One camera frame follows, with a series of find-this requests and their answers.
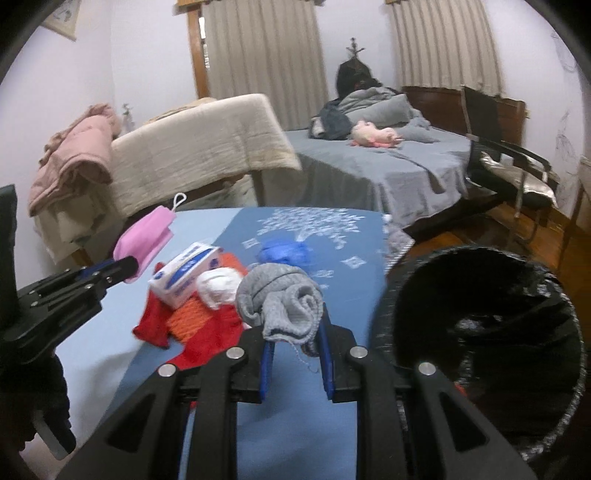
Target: metal bolt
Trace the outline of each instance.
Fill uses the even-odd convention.
[[[418,366],[418,371],[420,371],[423,375],[430,377],[437,371],[437,368],[435,365],[430,364],[429,362],[423,362]]]
[[[226,351],[226,356],[232,360],[238,360],[244,356],[244,350],[239,346],[233,346]]]
[[[368,356],[368,350],[363,346],[354,346],[349,353],[353,358],[364,358]]]
[[[173,364],[164,364],[158,369],[158,375],[161,377],[172,377],[177,372]]]

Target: rolled gray sock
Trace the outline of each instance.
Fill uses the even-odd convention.
[[[317,356],[314,338],[323,313],[322,293],[301,268],[262,264],[244,277],[236,292],[236,309],[249,325],[263,325],[263,338],[301,345]]]

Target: stuffed animal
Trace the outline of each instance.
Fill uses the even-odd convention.
[[[360,120],[351,130],[351,145],[374,148],[394,148],[402,138],[393,128],[379,129],[371,122]]]

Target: beige curtain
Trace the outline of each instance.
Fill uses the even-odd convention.
[[[214,98],[264,93],[284,130],[328,101],[314,2],[213,0],[203,7]]]
[[[461,85],[502,94],[502,75],[480,0],[397,0],[391,8],[401,86]]]

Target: tissue box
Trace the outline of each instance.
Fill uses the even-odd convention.
[[[148,280],[148,285],[160,300],[176,310],[197,290],[197,277],[220,266],[221,253],[219,247],[194,243]]]

